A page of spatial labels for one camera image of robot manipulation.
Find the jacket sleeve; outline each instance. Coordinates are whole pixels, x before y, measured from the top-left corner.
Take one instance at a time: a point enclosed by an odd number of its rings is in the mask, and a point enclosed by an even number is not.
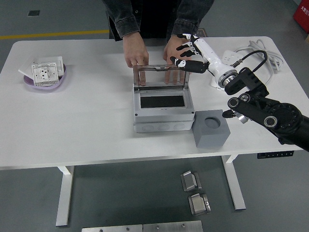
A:
[[[181,0],[171,34],[195,34],[213,2],[214,0]]]
[[[130,0],[102,0],[102,2],[120,38],[131,32],[140,31]]]

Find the cable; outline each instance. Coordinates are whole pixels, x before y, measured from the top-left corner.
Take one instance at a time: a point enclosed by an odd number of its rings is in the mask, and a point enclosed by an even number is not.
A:
[[[268,56],[266,64],[270,68],[271,75],[270,75],[269,79],[265,82],[265,85],[267,85],[270,82],[270,80],[271,80],[271,78],[274,74],[274,70],[279,71],[281,66],[283,65],[283,57],[281,55],[275,53],[275,52],[268,51],[261,39],[257,40],[256,42],[249,41],[249,45],[247,47],[238,48],[237,50],[235,50],[235,52],[258,51],[258,50],[265,51],[267,53],[267,56]],[[257,53],[257,55],[264,58],[261,53]]]
[[[258,70],[263,64],[265,64],[265,62],[267,61],[267,58],[268,58],[268,55],[267,55],[267,52],[266,52],[266,51],[264,51],[264,50],[256,50],[256,51],[253,51],[253,52],[251,52],[251,53],[245,55],[244,58],[242,58],[242,60],[245,60],[247,57],[249,57],[249,56],[251,56],[251,55],[253,55],[253,54],[256,54],[256,53],[263,53],[263,55],[264,55],[263,59],[264,59],[264,60],[263,60],[258,66],[256,66],[255,69],[253,69],[252,72],[255,72],[255,71]]]

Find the red object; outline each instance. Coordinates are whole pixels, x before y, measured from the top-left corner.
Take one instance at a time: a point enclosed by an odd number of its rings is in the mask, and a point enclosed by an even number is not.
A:
[[[309,0],[302,0],[293,18],[309,33]]]

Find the gray floor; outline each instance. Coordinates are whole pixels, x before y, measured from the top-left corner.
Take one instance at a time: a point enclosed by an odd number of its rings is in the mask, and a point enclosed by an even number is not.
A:
[[[100,0],[0,3],[0,36],[108,29]],[[201,27],[210,37],[271,37],[309,96],[309,44],[307,34],[293,20],[296,8],[292,0],[216,0]],[[29,10],[41,10],[41,14],[29,18]],[[16,41],[0,40],[1,68]],[[308,152],[262,160],[256,154],[241,155],[234,165],[247,206],[242,211],[234,210],[218,157],[78,166],[67,227],[55,227],[62,178],[57,168],[0,171],[0,232],[78,232],[84,227],[197,219],[205,232],[309,231]],[[180,183],[180,174],[187,170],[200,174],[211,214],[191,216],[190,194],[183,192]]]

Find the white table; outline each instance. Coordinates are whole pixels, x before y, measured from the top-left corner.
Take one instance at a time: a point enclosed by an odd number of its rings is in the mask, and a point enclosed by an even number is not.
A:
[[[225,50],[268,37],[205,38],[221,56]],[[163,47],[149,47],[150,64],[164,64]],[[54,90],[38,90],[23,81],[19,67],[29,56],[62,56],[67,76]],[[258,61],[246,59],[253,69]],[[255,73],[262,81],[266,67]],[[196,111],[228,109],[231,98],[209,85],[210,73],[193,73],[189,86]],[[75,165],[222,156],[236,209],[244,209],[233,159],[238,154],[298,150],[254,122],[228,119],[231,131],[219,148],[199,150],[192,131],[135,133],[133,70],[126,66],[122,42],[112,40],[20,41],[13,45],[0,74],[0,169],[58,167],[63,172],[56,225],[67,225]],[[267,86],[269,98],[294,104],[309,115],[309,100],[285,63]]]

